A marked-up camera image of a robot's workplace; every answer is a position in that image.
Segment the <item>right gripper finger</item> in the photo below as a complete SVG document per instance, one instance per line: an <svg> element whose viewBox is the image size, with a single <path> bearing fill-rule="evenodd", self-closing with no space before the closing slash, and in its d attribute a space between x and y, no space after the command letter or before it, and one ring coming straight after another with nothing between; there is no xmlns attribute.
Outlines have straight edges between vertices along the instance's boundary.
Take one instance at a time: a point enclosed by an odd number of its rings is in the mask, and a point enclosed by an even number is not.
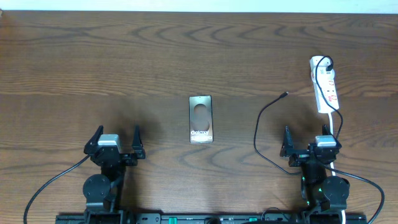
<svg viewBox="0 0 398 224"><path fill-rule="evenodd" d="M329 127L327 125L323 125L322 126L322 135L332 135L334 137L334 135L331 133ZM334 137L334 139L337 142L337 145L335 146L336 148L340 149L342 147L342 145L340 144L340 142L337 140L337 138Z"/></svg>
<svg viewBox="0 0 398 224"><path fill-rule="evenodd" d="M294 152L294 143L289 127L286 126L284 129L284 138L282 147L280 149L280 157L289 157Z"/></svg>

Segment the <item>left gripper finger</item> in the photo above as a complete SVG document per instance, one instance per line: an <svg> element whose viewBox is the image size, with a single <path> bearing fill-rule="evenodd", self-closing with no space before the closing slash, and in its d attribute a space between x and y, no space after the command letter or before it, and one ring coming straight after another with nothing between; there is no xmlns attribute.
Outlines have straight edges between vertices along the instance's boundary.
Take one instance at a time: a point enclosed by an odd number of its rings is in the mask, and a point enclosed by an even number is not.
<svg viewBox="0 0 398 224"><path fill-rule="evenodd" d="M134 155L135 155L136 159L145 159L146 158L146 152L145 152L144 146L141 141L138 125L135 126L135 129L134 129L134 137L133 137L131 147L132 147L132 150L134 151Z"/></svg>
<svg viewBox="0 0 398 224"><path fill-rule="evenodd" d="M103 126L98 126L98 129L95 131L94 135L90 138L90 140L85 144L83 152L86 155L93 155L95 154L99 147L98 141L103 134Z"/></svg>

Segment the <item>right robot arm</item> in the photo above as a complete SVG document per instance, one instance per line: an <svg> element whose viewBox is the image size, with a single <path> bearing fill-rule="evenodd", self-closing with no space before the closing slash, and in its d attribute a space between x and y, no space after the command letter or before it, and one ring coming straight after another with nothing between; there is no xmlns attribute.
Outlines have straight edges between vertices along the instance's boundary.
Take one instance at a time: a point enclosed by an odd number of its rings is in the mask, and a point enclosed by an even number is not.
<svg viewBox="0 0 398 224"><path fill-rule="evenodd" d="M348 180L328 175L328 165L336 160L341 144L326 125L322 134L315 137L306 149L294 148L288 127L284 130L284 140L280 150L281 157L289 159L289 166L300 167L302 197L307 201L300 215L302 223L341 223L342 211L347 208L350 184Z"/></svg>

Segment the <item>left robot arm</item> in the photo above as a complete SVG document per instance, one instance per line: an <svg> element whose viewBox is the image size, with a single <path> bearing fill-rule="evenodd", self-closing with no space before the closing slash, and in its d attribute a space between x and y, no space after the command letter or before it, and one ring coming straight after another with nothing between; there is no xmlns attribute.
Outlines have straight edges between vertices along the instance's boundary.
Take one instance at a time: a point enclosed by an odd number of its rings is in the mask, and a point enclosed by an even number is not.
<svg viewBox="0 0 398 224"><path fill-rule="evenodd" d="M136 222L134 215L119 204L126 168L136 166L139 159L146 158L139 126L135 127L131 147L132 152L122 153L119 136L104 134L102 125L85 144L84 153L101 168L100 174L90 176L83 184L85 223Z"/></svg>

